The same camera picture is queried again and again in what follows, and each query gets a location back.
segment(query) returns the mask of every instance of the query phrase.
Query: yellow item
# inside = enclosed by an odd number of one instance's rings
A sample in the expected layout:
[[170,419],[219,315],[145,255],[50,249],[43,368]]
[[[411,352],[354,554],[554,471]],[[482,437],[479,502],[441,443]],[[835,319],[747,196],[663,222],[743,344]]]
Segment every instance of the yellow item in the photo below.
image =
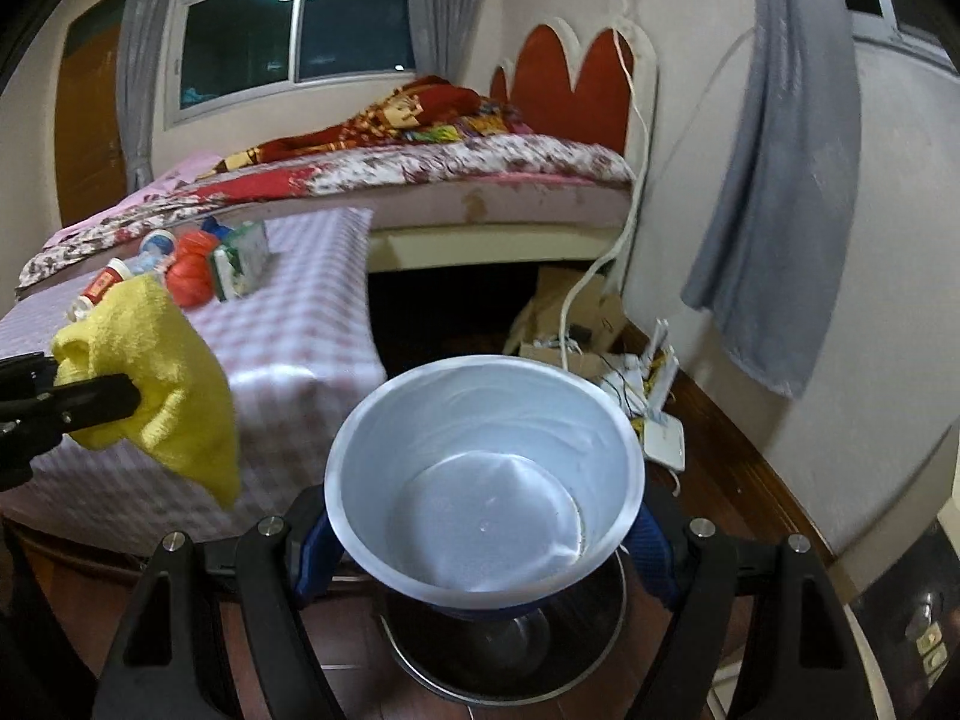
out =
[[227,375],[209,346],[151,275],[113,286],[51,347],[56,384],[126,373],[140,390],[127,419],[70,434],[87,449],[129,439],[227,508],[240,493],[237,427]]

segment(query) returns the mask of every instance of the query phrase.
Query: bowl rim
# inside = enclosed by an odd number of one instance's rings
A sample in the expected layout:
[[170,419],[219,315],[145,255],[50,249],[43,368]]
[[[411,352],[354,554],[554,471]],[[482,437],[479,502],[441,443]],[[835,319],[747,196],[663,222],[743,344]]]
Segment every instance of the bowl rim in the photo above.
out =
[[[445,370],[462,370],[465,367],[478,367],[479,365],[500,365],[501,367],[522,368],[535,372],[547,378],[563,382],[568,386],[576,386],[577,389],[587,394],[602,410],[611,418],[611,424],[623,442],[627,454],[627,490],[624,495],[624,504],[621,507],[613,525],[603,534],[597,543],[592,546],[581,557],[581,560],[573,563],[568,568],[558,571],[544,579],[533,581],[530,584],[507,590],[479,590],[466,591],[448,589],[447,587],[438,587],[433,584],[427,584],[425,581],[416,580],[413,577],[397,571],[394,567],[387,565],[377,555],[374,555],[366,544],[361,541],[359,536],[353,531],[349,524],[347,512],[343,504],[343,489],[341,485],[344,460],[347,456],[347,447],[353,439],[357,428],[363,422],[364,417],[381,400],[392,394],[397,389],[408,385],[412,380],[421,378],[429,373]],[[344,420],[344,424],[334,437],[333,445],[330,446],[328,462],[326,463],[325,481],[323,482],[323,495],[325,495],[326,515],[328,516],[333,532],[336,533],[340,543],[347,550],[347,553],[356,560],[359,565],[367,570],[374,579],[382,581],[386,586],[402,592],[403,594],[423,601],[426,604],[438,605],[445,608],[459,608],[460,610],[500,610],[501,608],[515,607],[516,605],[529,604],[534,601],[547,598],[554,593],[560,592],[572,584],[576,584],[580,579],[592,574],[593,571],[602,565],[610,555],[616,550],[617,546],[623,541],[627,531],[637,519],[640,513],[640,504],[643,501],[643,490],[646,481],[646,473],[643,462],[643,451],[640,448],[640,441],[637,440],[637,434],[630,424],[630,420],[618,408],[616,403],[610,399],[610,396],[603,392],[597,385],[592,384],[586,379],[562,370],[553,365],[547,365],[545,362],[534,360],[525,360],[520,357],[507,357],[505,355],[470,355],[466,357],[453,357],[437,362],[429,362],[426,365],[420,365],[412,370],[405,371],[400,376],[391,379],[381,386],[378,386],[373,392],[365,397],[353,412]]]

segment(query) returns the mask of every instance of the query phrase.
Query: window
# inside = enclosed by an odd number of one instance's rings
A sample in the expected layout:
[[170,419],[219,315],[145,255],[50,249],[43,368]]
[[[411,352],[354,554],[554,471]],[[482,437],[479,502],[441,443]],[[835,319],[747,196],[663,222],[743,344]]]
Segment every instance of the window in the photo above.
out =
[[853,11],[853,36],[912,53],[953,69],[929,15],[913,0],[845,0]]
[[336,76],[409,73],[407,0],[179,0],[172,119]]

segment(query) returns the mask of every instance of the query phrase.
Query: red headboard panel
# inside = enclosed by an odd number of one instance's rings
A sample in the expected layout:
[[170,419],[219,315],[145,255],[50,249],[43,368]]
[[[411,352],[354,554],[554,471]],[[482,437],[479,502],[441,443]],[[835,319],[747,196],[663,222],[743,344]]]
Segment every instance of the red headboard panel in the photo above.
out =
[[[622,36],[620,47],[632,73],[634,55]],[[491,97],[503,101],[507,96],[506,76],[497,68]],[[534,132],[601,143],[622,154],[630,118],[630,87],[617,59],[613,30],[597,35],[584,55],[577,87],[571,90],[563,44],[553,29],[539,25],[527,36],[517,57],[509,101]]]

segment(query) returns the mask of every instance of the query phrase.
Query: metal rim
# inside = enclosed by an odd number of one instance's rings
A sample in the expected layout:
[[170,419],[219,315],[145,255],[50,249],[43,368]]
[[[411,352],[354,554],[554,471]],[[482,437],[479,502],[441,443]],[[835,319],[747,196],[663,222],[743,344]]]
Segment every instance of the metal rim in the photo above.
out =
[[622,634],[623,628],[627,622],[627,574],[624,571],[623,559],[620,556],[620,551],[618,549],[613,552],[612,557],[616,557],[616,567],[620,572],[620,613],[618,615],[616,625],[613,628],[610,641],[607,642],[607,646],[604,647],[600,655],[597,656],[597,659],[590,664],[590,666],[587,666],[587,669],[584,669],[584,671],[577,676],[576,679],[570,680],[570,682],[566,683],[565,685],[561,685],[559,688],[551,690],[549,693],[544,693],[541,696],[498,701],[497,699],[483,698],[482,696],[477,696],[472,693],[457,693],[456,691],[451,690],[444,685],[434,682],[428,675],[425,675],[416,667],[416,664],[411,661],[409,656],[407,656],[405,651],[403,651],[402,647],[400,647],[400,644],[394,637],[394,632],[390,630],[390,623],[387,621],[386,616],[382,613],[379,615],[380,625],[383,629],[384,635],[387,637],[387,642],[390,644],[390,650],[394,655],[394,659],[400,664],[400,668],[402,668],[408,676],[413,677],[424,688],[427,688],[442,698],[454,701],[458,704],[466,704],[468,707],[528,707],[530,704],[539,704],[544,701],[550,701],[551,699],[558,698],[568,691],[573,690],[573,688],[576,688],[577,685],[592,675],[593,672],[600,667],[600,664],[603,664],[603,661],[606,661],[607,657],[613,651],[613,647],[616,646],[616,642],[618,642],[620,639],[620,635]]
[[[464,593],[457,590],[437,587],[433,584],[426,584],[412,577],[397,571],[394,567],[387,565],[377,555],[374,555],[363,541],[354,533],[350,525],[347,512],[344,509],[341,488],[341,473],[344,466],[344,457],[347,447],[356,433],[357,427],[367,413],[376,406],[380,400],[391,394],[396,389],[405,386],[411,379],[424,375],[425,372],[434,372],[442,370],[453,370],[453,368],[464,367],[465,365],[508,365],[509,367],[523,367],[527,370],[536,370],[539,374],[553,377],[565,382],[565,384],[574,386],[582,391],[587,397],[600,405],[600,407],[610,416],[613,427],[623,440],[625,451],[627,452],[627,474],[628,489],[624,496],[623,508],[611,525],[611,528],[604,534],[603,538],[597,541],[593,548],[591,557],[585,557],[578,560],[574,565],[560,571],[559,574],[535,581],[525,587],[525,594],[518,595],[515,590],[490,590],[475,593]],[[425,604],[435,605],[435,607],[460,608],[461,610],[501,610],[501,608],[516,607],[534,603],[538,600],[547,598],[551,595],[567,589],[573,584],[577,584],[589,574],[592,574],[597,568],[606,562],[607,558],[616,551],[617,546],[623,541],[630,530],[632,524],[640,513],[640,504],[643,501],[643,492],[646,485],[646,473],[643,462],[643,451],[640,443],[637,441],[634,428],[627,420],[626,416],[617,408],[616,403],[609,399],[606,394],[588,381],[574,376],[566,371],[560,370],[552,365],[546,365],[545,362],[535,362],[532,360],[523,360],[519,357],[504,357],[501,355],[472,355],[467,357],[457,357],[448,360],[439,360],[438,362],[429,362],[427,365],[421,365],[408,370],[397,376],[395,379],[387,381],[378,386],[358,405],[347,417],[343,426],[340,428],[333,440],[326,463],[325,481],[323,482],[323,494],[325,495],[326,512],[330,520],[333,532],[336,533],[340,543],[347,550],[347,553],[357,561],[358,565],[363,567],[368,573],[373,575],[379,581],[382,581],[387,587],[401,592],[409,598],[417,601],[423,601]]]

